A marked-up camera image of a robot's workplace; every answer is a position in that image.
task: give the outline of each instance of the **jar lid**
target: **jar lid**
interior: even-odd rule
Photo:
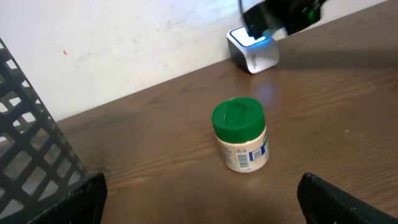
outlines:
[[[256,139],[266,127],[264,109],[253,98],[233,98],[219,104],[211,118],[219,139],[244,143]]]

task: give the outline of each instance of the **white wall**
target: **white wall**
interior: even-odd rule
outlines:
[[[329,0],[320,24],[383,1]],[[0,37],[60,120],[228,58],[236,3],[0,0]]]

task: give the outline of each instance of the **illuminated screen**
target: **illuminated screen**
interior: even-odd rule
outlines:
[[[243,46],[243,47],[249,47],[252,46],[253,44],[256,44],[258,42],[261,42],[265,40],[265,37],[260,37],[257,40],[254,40],[254,37],[249,37],[248,33],[246,32],[246,29],[244,27],[237,28],[235,30],[231,31],[231,35]]]

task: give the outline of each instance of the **black mesh basket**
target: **black mesh basket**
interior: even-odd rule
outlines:
[[[46,209],[61,193],[93,179],[85,177],[79,158],[0,39],[0,222],[16,212]]]

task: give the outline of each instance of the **jar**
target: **jar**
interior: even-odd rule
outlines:
[[[267,162],[266,118],[260,102],[247,97],[224,101],[211,120],[227,167],[249,173]]]

